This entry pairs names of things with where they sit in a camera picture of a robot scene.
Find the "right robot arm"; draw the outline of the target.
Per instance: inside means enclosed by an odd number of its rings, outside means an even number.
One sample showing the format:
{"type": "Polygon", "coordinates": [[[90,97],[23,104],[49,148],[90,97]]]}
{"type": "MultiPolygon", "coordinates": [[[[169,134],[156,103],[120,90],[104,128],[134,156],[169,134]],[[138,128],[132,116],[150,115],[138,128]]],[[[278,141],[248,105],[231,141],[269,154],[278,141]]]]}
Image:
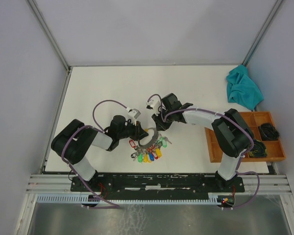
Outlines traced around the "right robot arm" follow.
{"type": "Polygon", "coordinates": [[[241,114],[231,108],[224,113],[201,109],[192,103],[182,104],[173,93],[165,97],[153,94],[147,100],[147,108],[154,111],[152,119],[158,131],[166,131],[173,122],[201,125],[214,132],[222,151],[221,164],[215,173],[215,186],[227,191],[238,172],[242,158],[251,152],[255,137],[241,114]]]}

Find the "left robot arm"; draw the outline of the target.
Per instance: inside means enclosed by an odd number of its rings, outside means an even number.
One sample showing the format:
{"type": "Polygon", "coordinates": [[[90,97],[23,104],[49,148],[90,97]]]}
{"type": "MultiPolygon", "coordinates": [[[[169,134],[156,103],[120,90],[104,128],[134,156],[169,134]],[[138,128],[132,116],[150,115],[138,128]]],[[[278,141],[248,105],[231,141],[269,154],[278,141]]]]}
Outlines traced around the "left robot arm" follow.
{"type": "Polygon", "coordinates": [[[82,186],[93,191],[98,187],[98,178],[86,157],[88,149],[95,146],[112,151],[122,139],[140,141],[146,137],[148,132],[139,121],[133,124],[121,115],[115,115],[103,132],[74,119],[52,140],[51,149],[82,178],[82,186]]]}

